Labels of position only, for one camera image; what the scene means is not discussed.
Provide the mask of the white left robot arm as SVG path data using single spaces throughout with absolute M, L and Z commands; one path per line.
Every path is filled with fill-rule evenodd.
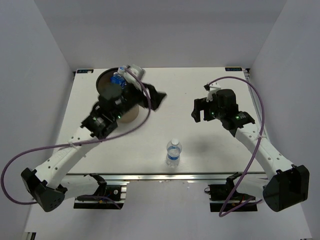
M 27 191 L 45 212 L 53 211 L 69 198 L 85 196 L 99 200 L 106 197 L 107 182 L 100 175 L 67 174 L 118 127 L 117 121 L 133 107 L 139 105 L 153 111 L 159 108 L 167 94 L 157 91 L 151 84 L 145 83 L 144 87 L 149 95 L 132 83 L 124 88 L 109 84 L 99 92 L 98 101 L 71 137 L 71 142 L 35 169 L 22 171 L 21 178 Z

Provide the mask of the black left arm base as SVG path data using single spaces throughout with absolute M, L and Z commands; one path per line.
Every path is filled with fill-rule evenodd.
M 98 188 L 92 195 L 81 195 L 75 198 L 73 208 L 84 210 L 121 210 L 124 205 L 123 185 L 109 184 L 96 174 L 89 174 L 97 183 Z

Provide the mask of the small water bottle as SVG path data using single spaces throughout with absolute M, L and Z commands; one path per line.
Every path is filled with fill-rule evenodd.
M 176 167 L 180 163 L 182 145 L 177 138 L 171 139 L 166 146 L 166 163 L 170 167 Z

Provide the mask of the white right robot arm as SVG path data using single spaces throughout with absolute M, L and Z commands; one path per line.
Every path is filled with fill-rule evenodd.
M 225 184 L 228 199 L 251 196 L 265 201 L 274 212 L 307 200 L 309 170 L 304 165 L 293 164 L 259 134 L 255 120 L 247 112 L 239 110 L 233 90 L 215 90 L 207 97 L 195 99 L 191 116 L 197 123 L 201 120 L 200 112 L 204 113 L 207 122 L 219 120 L 223 128 L 252 153 L 266 174 L 266 178 L 246 173 L 229 176 Z

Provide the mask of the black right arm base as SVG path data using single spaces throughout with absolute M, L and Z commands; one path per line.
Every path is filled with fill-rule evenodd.
M 211 183 L 205 189 L 204 193 L 209 197 L 209 207 L 211 213 L 219 213 L 226 198 L 229 195 L 229 191 L 232 188 L 226 183 Z M 232 195 L 228 201 L 223 213 L 237 207 L 238 205 L 248 201 L 252 196 L 248 194 L 238 193 L 237 191 Z M 257 212 L 258 204 L 256 198 L 252 197 L 252 200 L 246 205 L 236 209 L 236 212 Z

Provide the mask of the crushed bottle blue label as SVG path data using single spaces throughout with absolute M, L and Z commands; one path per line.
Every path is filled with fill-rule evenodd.
M 110 82 L 112 84 L 117 84 L 121 86 L 122 89 L 125 88 L 127 81 L 124 77 L 124 74 L 126 73 L 126 67 L 121 66 L 117 69 L 117 71 L 113 74 L 113 76 L 110 78 Z

